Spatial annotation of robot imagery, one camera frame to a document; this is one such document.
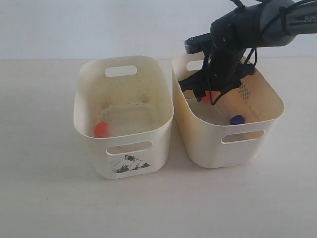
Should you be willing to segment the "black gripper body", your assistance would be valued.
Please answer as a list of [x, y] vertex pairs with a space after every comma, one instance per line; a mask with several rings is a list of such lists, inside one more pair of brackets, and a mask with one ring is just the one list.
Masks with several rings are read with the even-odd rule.
[[200, 80], [204, 90], [228, 92], [240, 87], [244, 77], [255, 73], [252, 63], [241, 62], [247, 47], [239, 39], [239, 17], [227, 14], [210, 26]]

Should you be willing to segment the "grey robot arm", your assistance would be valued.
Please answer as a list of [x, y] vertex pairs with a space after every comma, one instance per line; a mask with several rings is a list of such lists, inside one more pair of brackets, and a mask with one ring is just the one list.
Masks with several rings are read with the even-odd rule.
[[315, 0], [260, 0], [245, 6], [234, 1], [236, 8], [215, 20], [209, 32], [185, 40], [188, 54], [202, 52], [200, 70], [179, 81], [183, 92], [191, 90], [197, 101], [206, 94], [219, 92], [218, 100], [233, 89], [239, 88], [242, 79], [253, 75], [256, 63], [250, 57], [257, 48], [282, 47], [297, 35], [317, 32], [317, 2]]

